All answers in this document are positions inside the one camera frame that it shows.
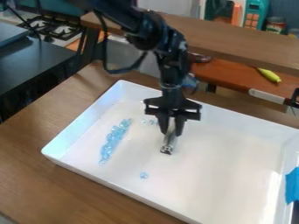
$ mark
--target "small object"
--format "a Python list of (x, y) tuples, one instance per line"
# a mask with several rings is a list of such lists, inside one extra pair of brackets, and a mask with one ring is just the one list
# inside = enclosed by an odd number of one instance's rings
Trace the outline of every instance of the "small object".
[(163, 145), (160, 150), (160, 152), (171, 155), (171, 153), (174, 151), (177, 144), (177, 135), (176, 135), (176, 129), (168, 130), (164, 140)]
[(299, 28), (296, 28), (296, 29), (290, 29), (289, 30), (289, 36), (291, 38), (294, 38), (294, 39), (299, 39)]
[(154, 125), (154, 124), (156, 124), (156, 122), (154, 120), (149, 120), (149, 124)]
[(287, 204), (299, 200), (299, 167), (286, 175), (285, 197)]
[(241, 13), (242, 5), (240, 3), (236, 3), (233, 7), (232, 25), (240, 26)]
[(270, 81), (275, 83), (282, 82), (281, 78), (277, 74), (262, 68), (258, 68), (258, 70)]
[(131, 123), (131, 119), (123, 119), (119, 126), (112, 127), (111, 133), (106, 136), (106, 143), (101, 147), (100, 164), (104, 165), (111, 158), (116, 146), (123, 139)]
[(145, 171), (140, 173), (140, 178), (141, 179), (147, 179), (149, 177), (149, 174), (147, 174)]
[(268, 17), (266, 32), (272, 32), (277, 34), (285, 34), (286, 22), (283, 17)]
[(52, 37), (50, 37), (50, 36), (45, 36), (45, 37), (44, 37), (44, 41), (45, 41), (45, 42), (48, 42), (48, 43), (52, 43), (52, 42), (54, 42), (54, 38), (52, 38)]

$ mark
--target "black cable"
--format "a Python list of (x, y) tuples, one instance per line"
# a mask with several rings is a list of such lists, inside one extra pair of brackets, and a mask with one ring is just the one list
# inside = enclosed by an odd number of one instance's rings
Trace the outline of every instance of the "black cable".
[(101, 25), (103, 27), (103, 31), (104, 31), (104, 39), (103, 39), (102, 48), (101, 48), (104, 69), (110, 74), (125, 74), (134, 69), (137, 69), (143, 63), (143, 60), (145, 59), (145, 57), (148, 55), (147, 52), (143, 52), (142, 55), (140, 56), (140, 58), (135, 63), (133, 63), (133, 65), (131, 65), (131, 66), (124, 67), (121, 69), (113, 69), (113, 70), (108, 69), (108, 62), (107, 62), (108, 27), (106, 25), (106, 22), (102, 16), (102, 14), (100, 12), (98, 12), (97, 10), (95, 10), (94, 13), (99, 18)]
[(38, 32), (37, 32), (36, 30), (34, 30), (33, 27), (32, 27), (26, 20), (24, 20), (24, 19), (23, 19), (23, 18), (22, 18), (22, 17), (21, 17), (21, 16), (14, 10), (14, 9), (12, 9), (8, 4), (7, 4), (7, 8), (9, 8), (9, 10), (10, 10), (13, 14), (15, 14), (16, 17), (18, 17), (19, 19), (21, 19), (22, 22), (25, 23), (25, 24), (28, 26), (28, 28), (38, 36), (38, 39), (40, 39), (40, 36), (39, 36)]
[(292, 112), (294, 116), (297, 116), (296, 112), (294, 111), (294, 108), (291, 106)]
[(77, 49), (77, 52), (76, 52), (75, 59), (73, 61), (72, 74), (77, 73), (80, 69), (80, 66), (81, 66), (80, 56), (81, 56), (81, 52), (82, 52), (82, 48), (83, 48), (83, 45), (84, 45), (86, 35), (87, 35), (87, 28), (83, 27), (83, 31), (82, 31), (82, 34), (81, 34), (79, 46), (78, 46), (78, 49)]

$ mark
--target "wooden desk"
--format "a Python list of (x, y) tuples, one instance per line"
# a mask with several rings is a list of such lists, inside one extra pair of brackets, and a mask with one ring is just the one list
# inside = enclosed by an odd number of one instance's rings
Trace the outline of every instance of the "wooden desk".
[[(137, 72), (121, 78), (158, 88), (157, 79)], [(94, 62), (0, 125), (0, 212), (20, 224), (182, 223), (60, 168), (40, 153), (118, 79)], [(271, 109), (215, 94), (194, 97), (299, 129), (294, 117)]]
[[(285, 98), (286, 104), (289, 104), (295, 89), (299, 88), (299, 79), (285, 74), (290, 69), (279, 66), (282, 61), (286, 60), (286, 57), (289, 62), (296, 60), (295, 58), (292, 59), (292, 57), (296, 57), (293, 53), (295, 49), (299, 49), (299, 40), (290, 40), (288, 37), (281, 37), (273, 33), (248, 31), (229, 24), (198, 21), (189, 17), (164, 14), (163, 16), (171, 26), (180, 30), (186, 36), (192, 52), (205, 53), (222, 58), (215, 59), (206, 65), (197, 64), (193, 66), (192, 72), (202, 81), (242, 93), (248, 93), (250, 89), (257, 89)], [(83, 16), (81, 23), (94, 29), (101, 28), (101, 23), (93, 13)], [(119, 35), (123, 34), (119, 25), (109, 20), (107, 20), (107, 25), (110, 32)], [(198, 38), (195, 38), (194, 31), (197, 31)], [(263, 77), (255, 68), (227, 60), (247, 63), (251, 66), (264, 66), (277, 71), (282, 70), (285, 73), (277, 73), (282, 78), (282, 83), (276, 85)], [(293, 72), (291, 74), (299, 74), (299, 71)]]

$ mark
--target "blue bead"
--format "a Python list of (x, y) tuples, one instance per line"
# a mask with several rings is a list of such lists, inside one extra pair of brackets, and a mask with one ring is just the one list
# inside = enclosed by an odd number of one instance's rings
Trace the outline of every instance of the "blue bead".
[(147, 179), (149, 177), (149, 174), (147, 174), (145, 171), (140, 173), (140, 178), (141, 179)]
[(117, 130), (119, 130), (119, 129), (120, 129), (119, 127), (117, 127), (117, 126), (113, 126), (113, 127), (112, 127), (112, 133), (115, 132), (115, 131), (117, 131)]
[(105, 160), (109, 160), (110, 159), (110, 155), (105, 154), (101, 157), (101, 159), (105, 159)]
[(112, 138), (113, 138), (113, 135), (111, 133), (107, 134), (107, 137), (106, 137), (107, 141), (111, 141)]
[(120, 126), (123, 128), (128, 128), (131, 125), (131, 119), (123, 119)]
[(101, 159), (99, 163), (100, 163), (101, 165), (104, 165), (106, 162), (107, 162), (106, 159)]

